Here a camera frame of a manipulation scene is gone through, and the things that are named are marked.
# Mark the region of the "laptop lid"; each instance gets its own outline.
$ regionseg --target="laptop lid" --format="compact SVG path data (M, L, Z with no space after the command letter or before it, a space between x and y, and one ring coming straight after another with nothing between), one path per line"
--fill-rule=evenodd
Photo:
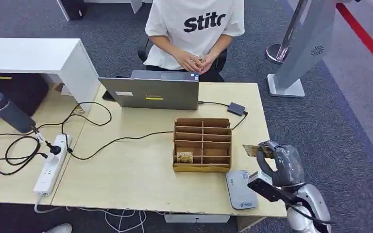
M122 107L196 110L199 76L178 71L134 70L130 78L99 78Z

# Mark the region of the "power strip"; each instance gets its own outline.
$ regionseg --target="power strip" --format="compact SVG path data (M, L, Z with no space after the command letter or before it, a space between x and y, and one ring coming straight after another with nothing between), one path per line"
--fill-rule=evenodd
M68 135L68 145L71 144L71 141L72 137ZM38 181L34 187L34 192L38 194L45 194L46 196L51 194L68 152L65 135L63 134L56 136L53 145L61 148L61 152L54 155L54 157L58 157L58 161L56 163L48 162L44 164Z

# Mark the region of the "white t-shirt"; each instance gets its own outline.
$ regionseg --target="white t-shirt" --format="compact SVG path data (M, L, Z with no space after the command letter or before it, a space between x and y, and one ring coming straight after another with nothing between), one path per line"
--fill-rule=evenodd
M154 0L145 32L165 35L174 46L204 57L221 34L244 34L244 0ZM183 69L155 45L144 65Z

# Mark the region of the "white shoe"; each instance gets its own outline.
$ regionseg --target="white shoe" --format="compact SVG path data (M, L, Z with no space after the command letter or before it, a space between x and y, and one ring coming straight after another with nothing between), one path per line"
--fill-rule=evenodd
M71 232L72 232L72 225L70 225L69 223L64 223L43 233L71 233Z

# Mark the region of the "floor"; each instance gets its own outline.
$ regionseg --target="floor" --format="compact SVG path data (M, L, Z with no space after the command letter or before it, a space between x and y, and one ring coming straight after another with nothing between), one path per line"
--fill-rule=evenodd
M332 52L302 78L306 97L269 96L265 78L279 66L264 51L280 42L293 4L245 1L246 33L229 49L221 74L228 82L259 84L271 139L299 149L307 181L322 192L338 223L334 232L373 232L373 57L337 15ZM143 68L134 48L149 8L134 15L128 4L90 4L84 20L66 22L53 0L0 0L0 37L81 38L100 76L125 76ZM348 8L373 35L373 0ZM114 232L102 213L61 210L43 216L29 205L0 204L0 233L42 232L62 222L72 223L74 233ZM235 218L227 224L165 224L156 213L148 213L145 227L168 233L236 230ZM284 218L266 219L250 230L289 231Z

